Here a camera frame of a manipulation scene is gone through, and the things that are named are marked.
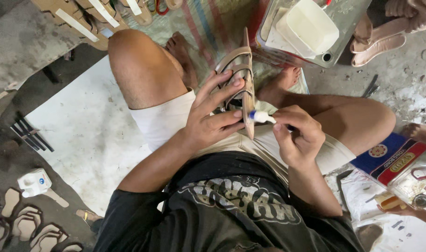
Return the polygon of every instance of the hand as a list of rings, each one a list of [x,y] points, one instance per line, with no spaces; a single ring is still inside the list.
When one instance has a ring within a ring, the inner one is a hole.
[[[315,166],[315,158],[325,141],[321,124],[297,105],[279,109],[273,117],[277,120],[273,126],[273,133],[280,145],[280,156],[283,161],[295,169],[306,165]],[[300,131],[300,136],[294,141],[286,124]]]
[[[220,74],[213,71],[199,90],[191,106],[187,125],[178,132],[183,135],[184,147],[188,150],[197,152],[244,128],[244,123],[239,122],[243,118],[241,110],[210,116],[221,102],[243,88],[244,80],[238,78],[232,84],[210,94],[219,83],[227,81],[231,76],[232,70]]]
[[[380,205],[377,205],[377,207],[383,213],[398,214],[398,215],[403,215],[403,216],[415,216],[415,213],[417,211],[417,210],[413,209],[408,204],[406,204],[406,208],[405,209],[401,209],[401,207],[399,205],[396,206],[396,207],[394,207],[394,208],[387,209],[387,210],[384,210]]]

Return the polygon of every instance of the knee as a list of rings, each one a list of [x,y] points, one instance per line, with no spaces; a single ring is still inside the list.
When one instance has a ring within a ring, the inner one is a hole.
[[[115,32],[109,38],[108,53],[109,56],[123,52],[127,53],[132,48],[146,48],[146,45],[152,42],[151,38],[141,31],[133,29],[121,30]]]
[[[381,102],[375,100],[367,101],[370,102],[370,114],[373,116],[373,123],[387,137],[395,128],[397,122],[395,113]]]

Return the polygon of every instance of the beige shorts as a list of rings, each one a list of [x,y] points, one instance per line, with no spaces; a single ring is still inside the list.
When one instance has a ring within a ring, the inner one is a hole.
[[[164,104],[147,109],[130,110],[151,151],[157,150],[179,129],[185,127],[195,98],[194,91],[189,89],[188,93]],[[200,150],[193,157],[223,151],[255,154],[266,161],[275,173],[287,182],[288,165],[280,157],[279,146],[272,132],[272,125],[255,127],[253,140],[246,136],[245,130],[240,130],[226,139]],[[316,162],[322,174],[325,175],[354,158],[356,156],[347,147],[326,134],[325,142],[317,154]]]

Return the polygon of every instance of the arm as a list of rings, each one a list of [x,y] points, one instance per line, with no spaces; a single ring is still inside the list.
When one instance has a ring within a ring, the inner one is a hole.
[[[290,191],[319,215],[341,216],[342,208],[315,161],[325,141],[320,123],[296,105],[275,112],[273,117],[277,120],[273,132],[280,145],[280,156],[289,165]],[[294,141],[285,124],[300,131],[300,136]]]
[[[384,213],[390,213],[390,214],[398,214],[398,215],[404,215],[404,216],[414,216],[418,219],[426,222],[426,210],[425,209],[413,209],[410,205],[406,204],[405,209],[401,209],[400,206],[396,206],[391,209],[384,210],[381,208],[380,205],[377,205],[378,209],[383,211]]]
[[[232,71],[210,75],[199,90],[188,115],[187,125],[163,146],[145,158],[120,182],[117,189],[127,192],[161,191],[182,165],[197,151],[242,129],[241,111],[210,116],[210,112],[244,86],[242,78],[210,94],[218,83],[227,81]]]

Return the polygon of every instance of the printed graphic on t-shirt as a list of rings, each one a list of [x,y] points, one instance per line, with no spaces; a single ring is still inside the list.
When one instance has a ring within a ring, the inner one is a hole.
[[[300,215],[280,195],[260,187],[260,178],[232,176],[189,183],[178,193],[191,193],[196,203],[223,210],[238,209],[253,221],[299,224]]]

